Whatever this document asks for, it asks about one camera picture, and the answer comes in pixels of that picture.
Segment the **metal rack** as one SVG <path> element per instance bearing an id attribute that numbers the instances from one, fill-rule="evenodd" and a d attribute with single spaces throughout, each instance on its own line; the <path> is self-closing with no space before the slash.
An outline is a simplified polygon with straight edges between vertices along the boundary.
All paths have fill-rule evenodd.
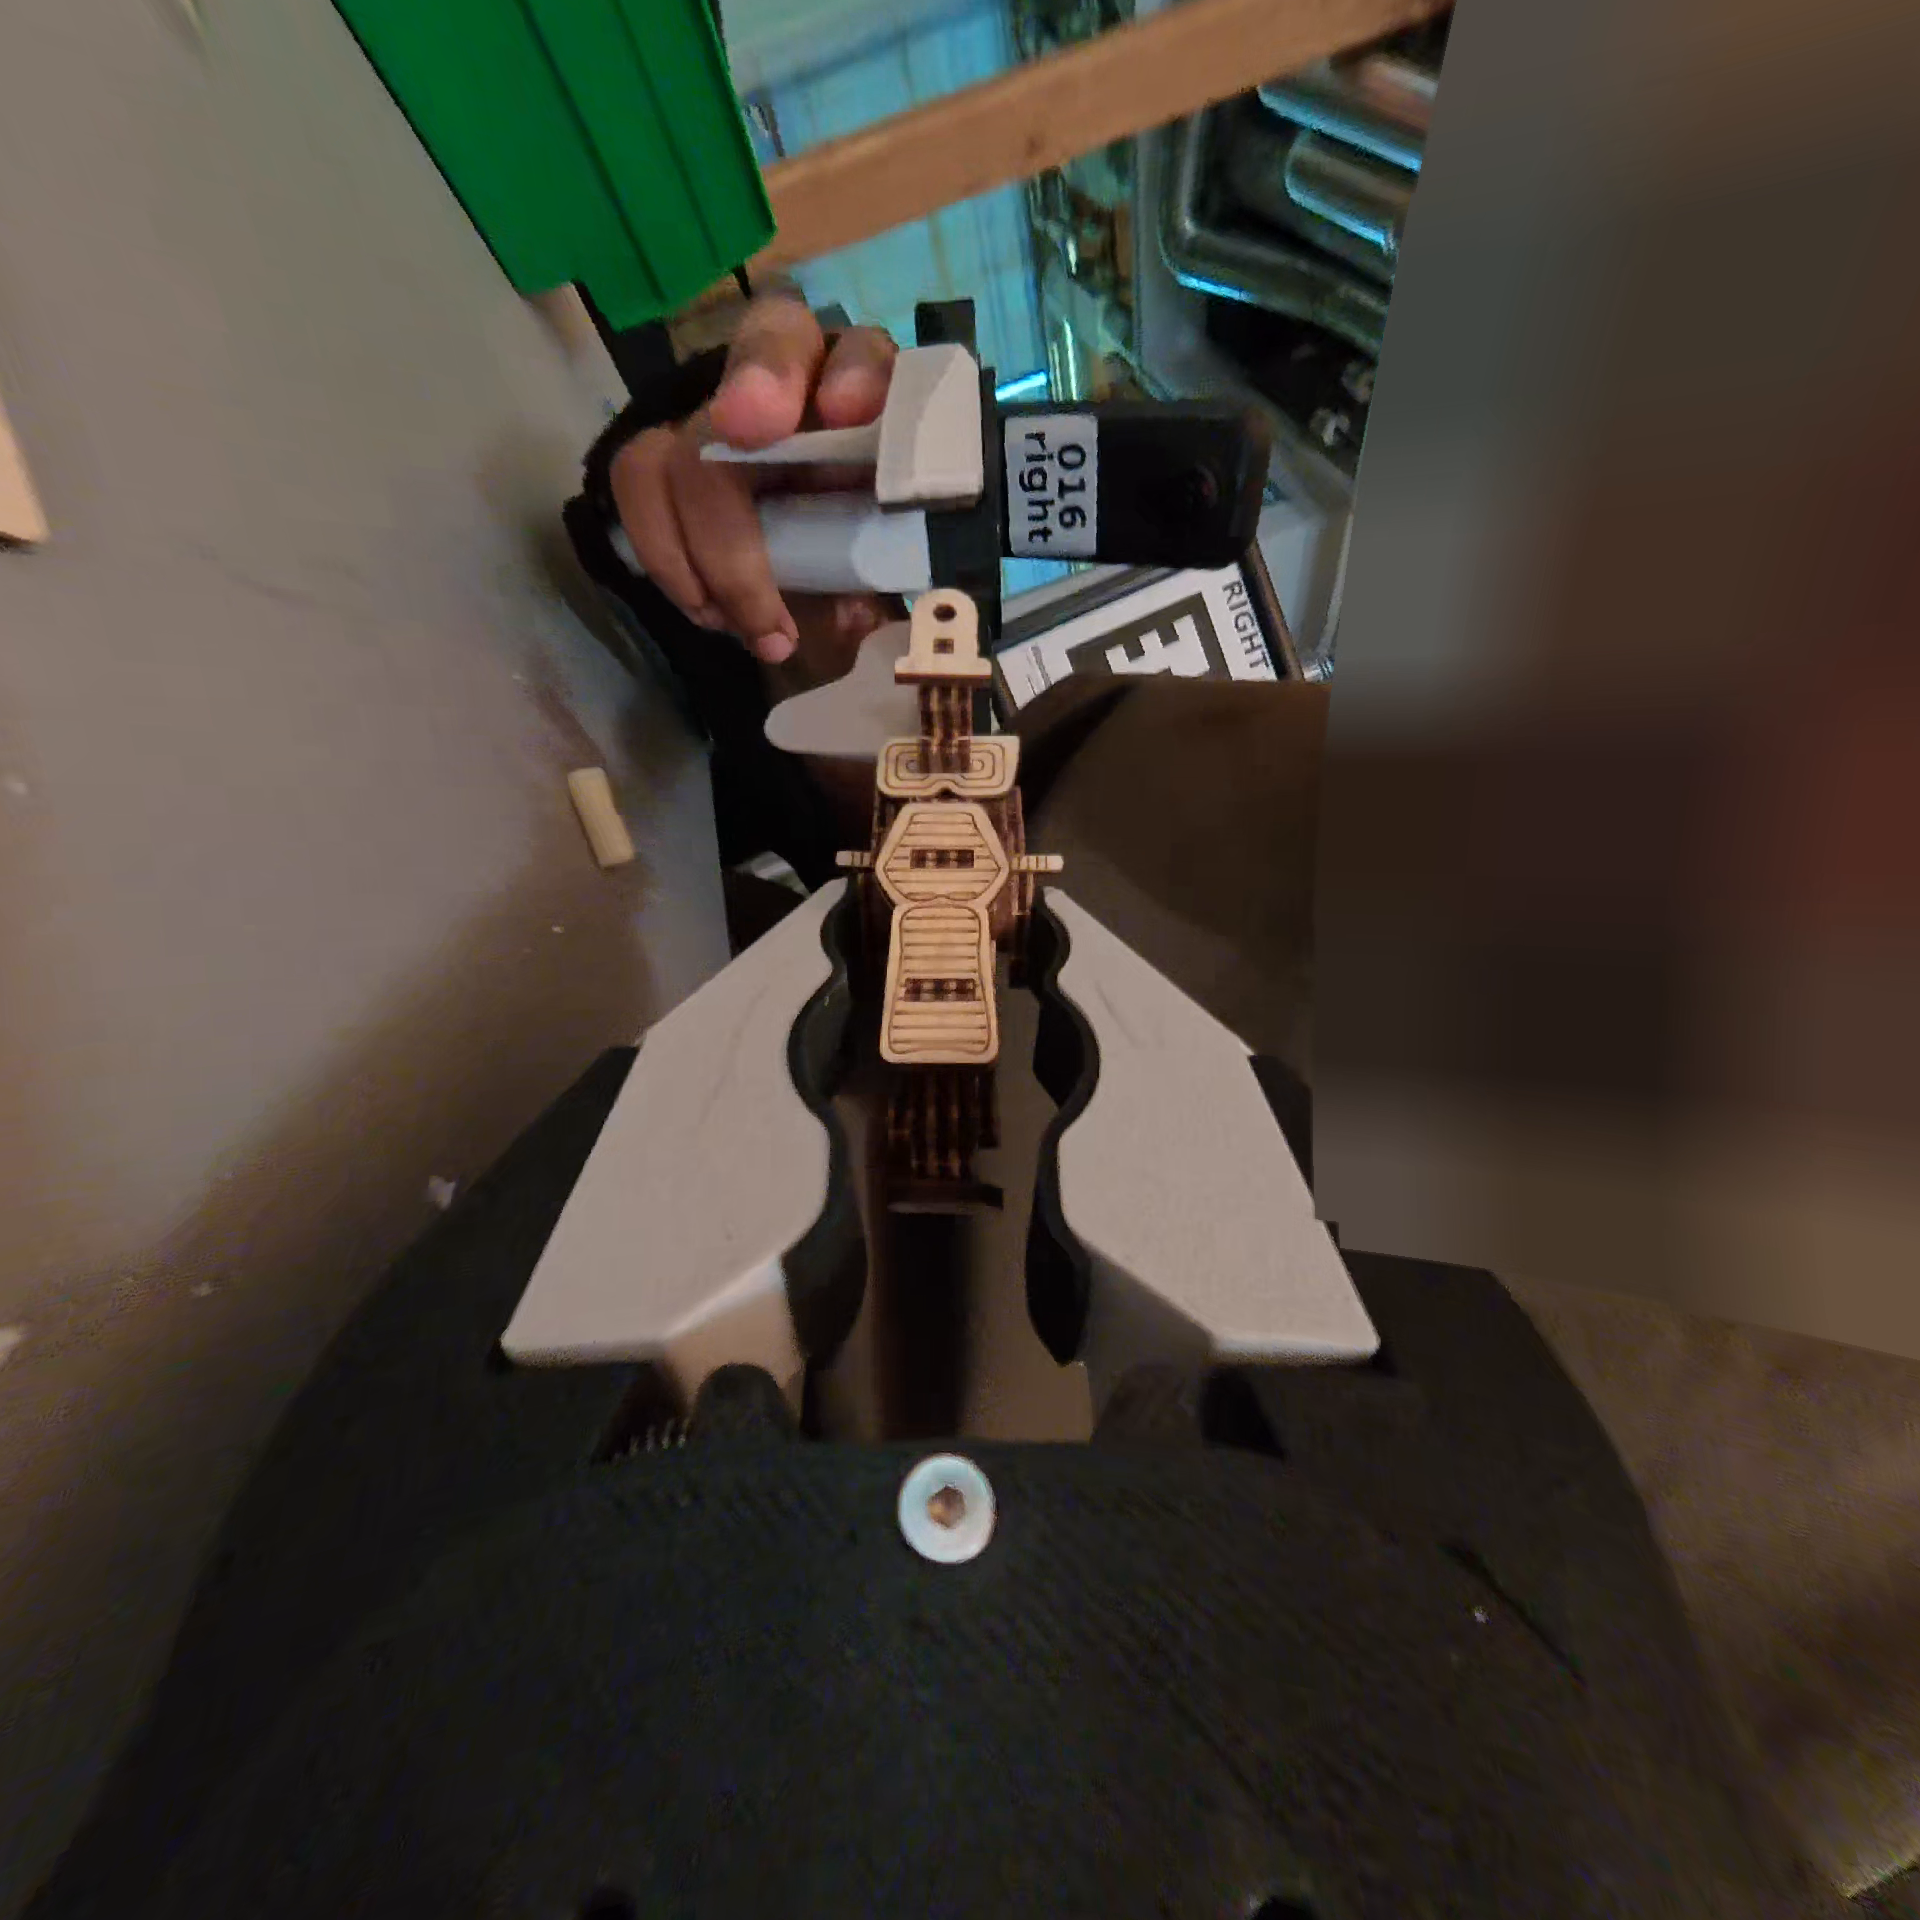
<path id="1" fill-rule="evenodd" d="M 1400 36 L 1138 141 L 1131 361 L 1150 390 L 1242 390 L 1355 463 L 1437 84 L 1439 42 Z"/>

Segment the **wooden puzzle model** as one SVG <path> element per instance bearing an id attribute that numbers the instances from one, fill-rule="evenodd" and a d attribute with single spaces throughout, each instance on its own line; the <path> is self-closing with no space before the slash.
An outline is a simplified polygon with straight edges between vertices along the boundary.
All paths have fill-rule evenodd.
<path id="1" fill-rule="evenodd" d="M 875 974 L 882 1201 L 963 1214 L 1000 1207 L 978 1171 L 996 1145 L 1000 988 L 1021 980 L 1032 908 L 1063 861 L 1028 842 L 1021 744 L 992 721 L 963 590 L 912 606 L 891 675 L 916 728 L 882 744 L 869 839 L 839 854 Z"/>

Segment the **small pale peg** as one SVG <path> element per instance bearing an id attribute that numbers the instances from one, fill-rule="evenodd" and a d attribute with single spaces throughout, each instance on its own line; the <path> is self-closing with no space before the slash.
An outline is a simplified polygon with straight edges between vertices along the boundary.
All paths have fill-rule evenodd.
<path id="1" fill-rule="evenodd" d="M 627 867 L 636 860 L 636 846 L 620 813 L 605 768 L 583 765 L 568 770 L 563 791 L 594 864 L 602 874 Z"/>

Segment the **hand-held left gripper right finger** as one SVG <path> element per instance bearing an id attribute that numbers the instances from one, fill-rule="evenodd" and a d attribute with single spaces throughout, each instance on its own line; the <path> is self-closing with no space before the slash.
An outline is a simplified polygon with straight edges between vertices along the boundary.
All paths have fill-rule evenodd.
<path id="1" fill-rule="evenodd" d="M 1051 1099 L 1028 1312 L 1092 1416 L 1150 1374 L 1360 1367 L 1380 1332 L 1314 1212 L 1258 1061 L 1051 887 L 1029 926 L 1035 1080 Z"/>

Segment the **green bin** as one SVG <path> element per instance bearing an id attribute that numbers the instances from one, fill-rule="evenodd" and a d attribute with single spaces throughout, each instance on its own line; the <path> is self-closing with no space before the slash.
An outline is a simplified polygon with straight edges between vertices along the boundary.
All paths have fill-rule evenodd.
<path id="1" fill-rule="evenodd" d="M 712 2 L 335 10 L 517 294 L 631 331 L 773 240 Z"/>

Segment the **wooden-topped background table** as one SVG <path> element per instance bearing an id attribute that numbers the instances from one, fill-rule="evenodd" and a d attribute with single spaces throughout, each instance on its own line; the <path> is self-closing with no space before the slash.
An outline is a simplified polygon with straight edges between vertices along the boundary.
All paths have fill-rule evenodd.
<path id="1" fill-rule="evenodd" d="M 1172 2 L 773 163 L 773 240 L 793 270 L 942 206 L 1154 133 L 1258 83 L 1411 29 L 1446 2 Z"/>

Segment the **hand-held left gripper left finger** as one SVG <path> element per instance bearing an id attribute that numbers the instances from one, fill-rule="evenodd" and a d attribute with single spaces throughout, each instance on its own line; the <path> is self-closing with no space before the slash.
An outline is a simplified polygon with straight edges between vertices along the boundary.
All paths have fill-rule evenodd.
<path id="1" fill-rule="evenodd" d="M 725 1367 L 754 1367 L 802 1402 L 828 1349 L 804 1332 L 809 1283 L 855 1243 L 855 1214 L 831 1218 L 851 1201 L 831 1171 L 831 1099 L 804 1091 L 844 1018 L 839 905 L 843 882 L 798 900 L 642 1032 L 504 1327 L 506 1360 L 654 1367 L 681 1402 Z"/>

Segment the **person's right hand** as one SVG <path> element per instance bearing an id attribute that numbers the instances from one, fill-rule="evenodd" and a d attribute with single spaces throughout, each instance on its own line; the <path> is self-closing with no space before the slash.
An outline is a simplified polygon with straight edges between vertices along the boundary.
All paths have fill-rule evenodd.
<path id="1" fill-rule="evenodd" d="M 901 606 L 869 591 L 782 591 L 754 511 L 754 488 L 778 470 L 716 463 L 704 447 L 756 449 L 807 427 L 869 423 L 895 361 L 890 334 L 825 331 L 804 301 L 770 291 L 737 317 L 712 394 L 610 455 L 610 503 L 642 572 L 683 616 L 731 635 L 762 667 L 831 679 Z"/>

